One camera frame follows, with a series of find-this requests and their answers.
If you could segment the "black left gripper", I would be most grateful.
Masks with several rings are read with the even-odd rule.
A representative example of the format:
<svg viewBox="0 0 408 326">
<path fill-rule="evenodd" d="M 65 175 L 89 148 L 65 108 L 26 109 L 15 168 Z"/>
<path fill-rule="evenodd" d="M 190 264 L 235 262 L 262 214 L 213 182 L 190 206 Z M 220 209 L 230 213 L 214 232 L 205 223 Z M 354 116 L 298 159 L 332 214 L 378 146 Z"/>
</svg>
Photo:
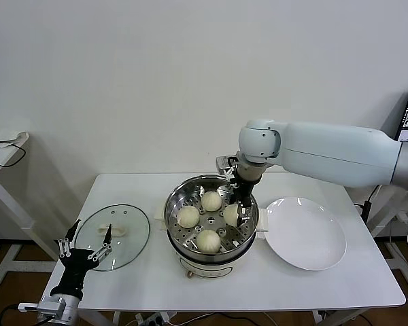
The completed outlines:
<svg viewBox="0 0 408 326">
<path fill-rule="evenodd" d="M 59 284 L 51 289 L 50 296 L 63 294 L 82 299 L 82 289 L 87 271 L 95 268 L 95 261 L 103 261 L 112 252 L 111 224 L 109 224 L 102 245 L 98 250 L 72 249 L 71 243 L 79 223 L 80 219 L 77 219 L 68 229 L 65 237 L 58 240 L 59 257 L 65 269 Z"/>
</svg>

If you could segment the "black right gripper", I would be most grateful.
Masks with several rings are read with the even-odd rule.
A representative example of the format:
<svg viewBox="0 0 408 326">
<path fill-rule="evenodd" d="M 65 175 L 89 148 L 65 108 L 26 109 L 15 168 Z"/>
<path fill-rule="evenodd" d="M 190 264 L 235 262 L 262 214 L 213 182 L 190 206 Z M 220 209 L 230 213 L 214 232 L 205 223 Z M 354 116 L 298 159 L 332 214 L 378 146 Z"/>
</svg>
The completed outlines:
<svg viewBox="0 0 408 326">
<path fill-rule="evenodd" d="M 237 203 L 237 227 L 247 223 L 252 216 L 251 194 L 254 182 L 236 177 L 234 168 L 225 168 L 223 175 L 229 183 L 229 203 Z"/>
</svg>

